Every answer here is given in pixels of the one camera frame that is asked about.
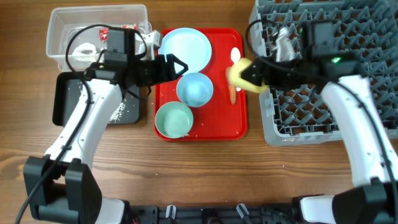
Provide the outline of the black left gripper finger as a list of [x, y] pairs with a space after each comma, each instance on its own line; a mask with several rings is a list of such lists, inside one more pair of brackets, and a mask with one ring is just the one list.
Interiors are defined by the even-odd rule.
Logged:
[[180, 78], [185, 72], [187, 72], [186, 69], [183, 69], [178, 73], [176, 73], [174, 69], [161, 70], [155, 79], [155, 84], [157, 85], [165, 82], [172, 82]]
[[161, 65], [165, 68], [175, 70], [175, 64], [177, 64], [182, 66], [182, 70], [188, 70], [188, 65], [182, 62], [174, 54], [158, 54], [157, 59], [160, 60]]

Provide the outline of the yellow plastic cup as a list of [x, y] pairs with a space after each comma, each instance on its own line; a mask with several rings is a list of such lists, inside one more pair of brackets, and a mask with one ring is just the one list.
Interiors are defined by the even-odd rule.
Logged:
[[262, 93], [269, 89], [264, 80], [255, 73], [252, 61], [248, 58], [239, 59], [226, 69], [226, 79], [229, 85], [253, 93]]

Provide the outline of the light blue plate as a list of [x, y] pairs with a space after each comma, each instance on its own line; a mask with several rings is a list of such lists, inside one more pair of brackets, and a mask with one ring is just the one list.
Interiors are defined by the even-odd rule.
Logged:
[[187, 64], [184, 75], [202, 71], [210, 62], [212, 48], [207, 36], [192, 28], [178, 28], [168, 32], [162, 39], [159, 55], [174, 54]]

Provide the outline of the white plastic spoon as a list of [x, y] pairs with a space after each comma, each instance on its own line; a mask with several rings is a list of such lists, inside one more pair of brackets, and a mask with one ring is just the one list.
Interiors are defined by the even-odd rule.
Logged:
[[233, 65], [235, 65], [241, 58], [241, 53], [237, 47], [233, 47], [231, 50], [230, 56], [231, 56], [231, 61], [233, 62]]

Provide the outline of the orange carrot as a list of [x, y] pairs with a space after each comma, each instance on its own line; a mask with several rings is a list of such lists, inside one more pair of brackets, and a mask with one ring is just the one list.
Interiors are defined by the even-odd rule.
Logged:
[[229, 88], [229, 100], [232, 105], [236, 103], [236, 88], [232, 84], [228, 84]]

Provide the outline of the light blue bowl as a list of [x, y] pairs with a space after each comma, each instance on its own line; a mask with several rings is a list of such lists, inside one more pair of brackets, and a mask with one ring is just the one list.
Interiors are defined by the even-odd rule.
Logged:
[[176, 86], [178, 99], [192, 108], [207, 104], [214, 92], [212, 81], [202, 73], [189, 73], [179, 79]]

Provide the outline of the light green bowl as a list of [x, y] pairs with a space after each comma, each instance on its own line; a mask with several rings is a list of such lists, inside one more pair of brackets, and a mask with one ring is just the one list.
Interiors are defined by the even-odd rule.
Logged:
[[156, 112], [155, 127], [164, 137], [170, 139], [182, 138], [193, 127], [193, 113], [187, 105], [181, 102], [168, 102]]

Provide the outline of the red snack wrapper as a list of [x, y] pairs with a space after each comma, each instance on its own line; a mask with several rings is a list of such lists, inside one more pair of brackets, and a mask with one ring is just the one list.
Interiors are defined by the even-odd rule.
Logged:
[[[137, 24], [122, 25], [122, 26], [120, 26], [120, 28], [137, 30]], [[100, 41], [106, 42], [108, 40], [108, 32], [109, 32], [109, 28], [103, 28], [103, 29], [99, 30]]]

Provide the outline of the white cooked rice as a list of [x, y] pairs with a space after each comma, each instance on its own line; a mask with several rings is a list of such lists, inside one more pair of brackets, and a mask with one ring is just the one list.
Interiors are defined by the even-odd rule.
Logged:
[[109, 124], [121, 120], [125, 103], [123, 103], [122, 91], [119, 85], [113, 85], [109, 82], [91, 81], [88, 82], [90, 88], [91, 100], [88, 101], [88, 92], [85, 87], [81, 90], [79, 103], [90, 103], [88, 114], [85, 121], [93, 121], [95, 123]]

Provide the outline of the white tissue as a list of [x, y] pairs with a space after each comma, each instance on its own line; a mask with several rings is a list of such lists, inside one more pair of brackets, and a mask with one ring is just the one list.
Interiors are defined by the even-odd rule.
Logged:
[[98, 49], [91, 43], [84, 43], [79, 45], [72, 55], [81, 62], [95, 62], [98, 59]]

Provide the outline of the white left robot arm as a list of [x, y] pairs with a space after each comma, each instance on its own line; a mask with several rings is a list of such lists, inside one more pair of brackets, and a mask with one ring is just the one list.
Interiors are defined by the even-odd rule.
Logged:
[[24, 164], [27, 198], [16, 217], [26, 210], [36, 220], [59, 223], [135, 223], [126, 200], [103, 197], [91, 167], [98, 143], [114, 111], [132, 86], [150, 88], [171, 82], [187, 72], [188, 65], [173, 54], [152, 60], [135, 52], [140, 33], [109, 27], [107, 47], [86, 70], [69, 74], [83, 85], [79, 101], [61, 135], [42, 157]]

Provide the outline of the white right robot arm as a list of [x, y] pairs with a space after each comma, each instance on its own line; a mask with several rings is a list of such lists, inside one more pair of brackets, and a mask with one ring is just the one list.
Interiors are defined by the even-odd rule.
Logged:
[[268, 88], [315, 85], [341, 131], [354, 188], [334, 195], [295, 199], [298, 223], [396, 223], [397, 154], [371, 98], [370, 84], [356, 56], [340, 52], [332, 21], [305, 22], [300, 28], [301, 59], [294, 57], [287, 30], [273, 41], [276, 54], [249, 60], [230, 50], [226, 69], [232, 89], [261, 93]]

